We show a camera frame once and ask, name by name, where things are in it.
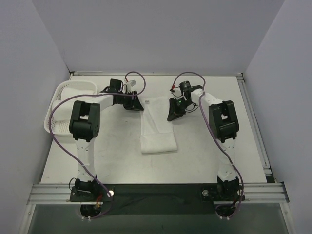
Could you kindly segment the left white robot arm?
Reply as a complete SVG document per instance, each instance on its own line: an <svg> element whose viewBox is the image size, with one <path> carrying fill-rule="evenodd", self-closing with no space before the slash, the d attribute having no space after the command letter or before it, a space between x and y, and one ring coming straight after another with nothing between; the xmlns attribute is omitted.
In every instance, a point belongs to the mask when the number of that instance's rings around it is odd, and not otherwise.
<svg viewBox="0 0 312 234"><path fill-rule="evenodd" d="M101 112L115 104L122 105L125 110L143 111L138 92L132 91L135 80L111 79L110 84L96 96L86 100L76 100L73 105L69 130L72 134L78 158L78 176L75 189L88 201L96 199L102 186L97 181L94 164L95 138L100 130Z"/></svg>

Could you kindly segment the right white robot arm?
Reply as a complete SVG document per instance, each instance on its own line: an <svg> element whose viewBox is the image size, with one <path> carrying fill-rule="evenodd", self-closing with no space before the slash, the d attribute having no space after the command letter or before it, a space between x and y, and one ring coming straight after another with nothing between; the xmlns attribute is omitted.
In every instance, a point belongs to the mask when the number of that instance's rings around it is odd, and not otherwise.
<svg viewBox="0 0 312 234"><path fill-rule="evenodd" d="M190 113L191 105L199 108L205 124L222 155L219 157L216 194L226 200L239 190L239 174L234 168L234 145L239 123L234 103L206 93L201 85L189 81L179 84L180 95L169 99L167 120L173 121Z"/></svg>

